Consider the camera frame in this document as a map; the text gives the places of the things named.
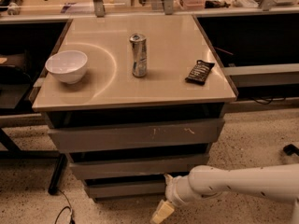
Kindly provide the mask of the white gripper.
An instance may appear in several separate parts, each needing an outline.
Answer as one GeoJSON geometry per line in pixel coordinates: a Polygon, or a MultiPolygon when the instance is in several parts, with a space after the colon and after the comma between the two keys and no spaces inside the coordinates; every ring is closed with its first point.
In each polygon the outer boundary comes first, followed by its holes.
{"type": "Polygon", "coordinates": [[[151,217],[150,224],[161,224],[174,213],[175,207],[181,207],[202,199],[202,195],[194,189],[194,183],[199,180],[195,173],[176,177],[165,174],[164,178],[167,201],[161,200],[159,202],[151,217]]]}

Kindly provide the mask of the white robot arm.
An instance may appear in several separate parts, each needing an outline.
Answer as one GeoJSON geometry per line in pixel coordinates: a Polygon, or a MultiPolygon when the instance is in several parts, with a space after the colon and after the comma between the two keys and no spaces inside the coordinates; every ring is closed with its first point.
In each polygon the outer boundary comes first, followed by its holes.
{"type": "Polygon", "coordinates": [[[299,224],[299,164],[223,170],[199,165],[185,176],[165,175],[165,197],[161,200],[151,224],[161,224],[176,207],[235,192],[290,203],[290,224],[299,224]]]}

